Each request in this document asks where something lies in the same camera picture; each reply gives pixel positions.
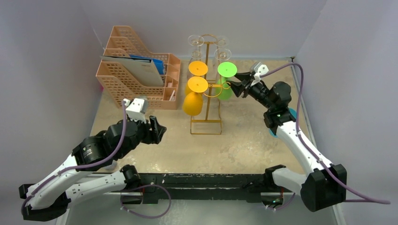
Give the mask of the green plastic goblet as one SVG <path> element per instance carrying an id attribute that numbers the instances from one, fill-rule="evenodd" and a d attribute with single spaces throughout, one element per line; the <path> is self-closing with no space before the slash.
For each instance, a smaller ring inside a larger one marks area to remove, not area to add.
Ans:
<path id="1" fill-rule="evenodd" d="M 222 62 L 218 66 L 217 72 L 220 76 L 217 84 L 221 85 L 221 88 L 216 88 L 216 95 L 219 100 L 228 100 L 234 93 L 227 81 L 236 75 L 237 66 L 232 62 Z"/>

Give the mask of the yellow plastic goblet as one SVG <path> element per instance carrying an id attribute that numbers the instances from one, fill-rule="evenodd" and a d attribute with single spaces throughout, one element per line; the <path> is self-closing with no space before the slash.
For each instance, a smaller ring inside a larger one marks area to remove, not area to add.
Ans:
<path id="1" fill-rule="evenodd" d="M 191 77 L 185 88 L 183 111 L 190 116 L 197 116 L 202 111 L 202 94 L 208 89 L 208 82 L 200 76 Z"/>
<path id="2" fill-rule="evenodd" d="M 185 87 L 185 95 L 191 92 L 203 93 L 208 89 L 208 82 L 204 76 L 208 72 L 208 66 L 202 61 L 192 61 L 188 65 L 188 80 Z"/>

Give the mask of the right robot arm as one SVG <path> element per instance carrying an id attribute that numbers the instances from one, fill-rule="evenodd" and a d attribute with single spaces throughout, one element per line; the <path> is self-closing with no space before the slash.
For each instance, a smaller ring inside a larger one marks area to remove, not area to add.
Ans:
<path id="1" fill-rule="evenodd" d="M 268 88 L 263 81 L 253 85 L 254 76 L 237 73 L 238 81 L 227 81 L 237 97 L 253 97 L 267 111 L 263 114 L 266 127 L 280 138 L 302 166 L 305 174 L 298 174 L 284 165 L 267 168 L 263 184 L 270 191 L 286 188 L 300 196 L 312 212 L 342 203 L 346 200 L 347 171 L 325 158 L 303 134 L 298 116 L 289 109 L 291 87 L 285 82 L 276 82 Z"/>

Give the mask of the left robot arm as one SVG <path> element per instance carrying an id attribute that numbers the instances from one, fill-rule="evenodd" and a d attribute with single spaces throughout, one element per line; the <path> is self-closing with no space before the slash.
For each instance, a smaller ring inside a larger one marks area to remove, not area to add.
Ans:
<path id="1" fill-rule="evenodd" d="M 78 144 L 67 159 L 46 178 L 36 184 L 22 184 L 20 198 L 24 200 L 21 214 L 28 221 L 50 221 L 67 209 L 107 192 L 136 191 L 141 178 L 135 166 L 122 169 L 99 179 L 79 183 L 81 178 L 122 159 L 139 144 L 159 144 L 166 127 L 155 116 L 147 120 L 123 120 L 87 137 Z"/>

